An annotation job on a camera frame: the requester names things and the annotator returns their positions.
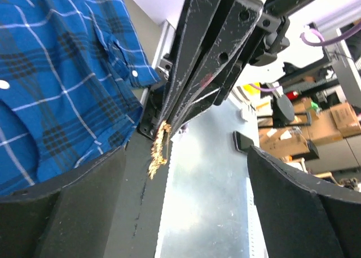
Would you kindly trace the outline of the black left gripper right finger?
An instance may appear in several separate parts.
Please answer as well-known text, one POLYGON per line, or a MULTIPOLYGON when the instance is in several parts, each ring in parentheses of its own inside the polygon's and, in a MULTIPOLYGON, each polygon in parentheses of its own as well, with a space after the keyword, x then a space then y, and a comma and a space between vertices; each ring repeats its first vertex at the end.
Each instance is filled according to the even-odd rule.
POLYGON ((360 257, 360 193, 252 146, 254 202, 269 257, 360 257))

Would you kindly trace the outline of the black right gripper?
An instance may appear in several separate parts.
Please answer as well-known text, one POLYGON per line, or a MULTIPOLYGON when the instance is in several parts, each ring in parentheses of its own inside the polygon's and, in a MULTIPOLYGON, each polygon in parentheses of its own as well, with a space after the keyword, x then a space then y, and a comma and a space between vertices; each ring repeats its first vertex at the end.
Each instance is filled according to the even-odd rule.
POLYGON ((250 0, 185 0, 171 48, 173 66, 160 119, 178 130, 196 98, 230 60, 216 106, 227 98, 247 64, 265 72, 252 74, 253 82, 268 75, 266 67, 276 66, 289 50, 289 17, 313 1, 266 0, 261 15, 262 6, 250 0))

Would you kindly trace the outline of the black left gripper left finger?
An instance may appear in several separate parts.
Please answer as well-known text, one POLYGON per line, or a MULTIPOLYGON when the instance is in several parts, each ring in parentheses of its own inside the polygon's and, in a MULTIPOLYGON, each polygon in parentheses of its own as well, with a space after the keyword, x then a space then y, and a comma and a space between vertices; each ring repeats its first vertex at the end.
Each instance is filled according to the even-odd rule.
POLYGON ((118 148, 1 197, 1 257, 103 257, 125 165, 118 148))

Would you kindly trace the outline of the red maple leaf brooch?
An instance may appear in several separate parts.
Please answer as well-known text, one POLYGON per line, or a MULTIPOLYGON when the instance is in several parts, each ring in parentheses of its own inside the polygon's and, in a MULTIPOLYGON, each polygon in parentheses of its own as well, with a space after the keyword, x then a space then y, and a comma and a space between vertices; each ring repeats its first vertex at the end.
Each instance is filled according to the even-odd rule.
POLYGON ((148 167, 148 176, 151 180, 154 178, 159 167, 168 162, 170 132, 171 125, 164 120, 157 130, 151 148, 151 163, 148 167))

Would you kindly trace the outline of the blue plaid button shirt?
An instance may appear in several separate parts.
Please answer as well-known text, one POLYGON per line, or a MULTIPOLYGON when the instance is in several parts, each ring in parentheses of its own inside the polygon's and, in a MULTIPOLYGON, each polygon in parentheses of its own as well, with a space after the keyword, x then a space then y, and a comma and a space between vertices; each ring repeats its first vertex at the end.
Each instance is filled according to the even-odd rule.
POLYGON ((1 195, 124 146, 159 80, 124 0, 1 0, 1 195))

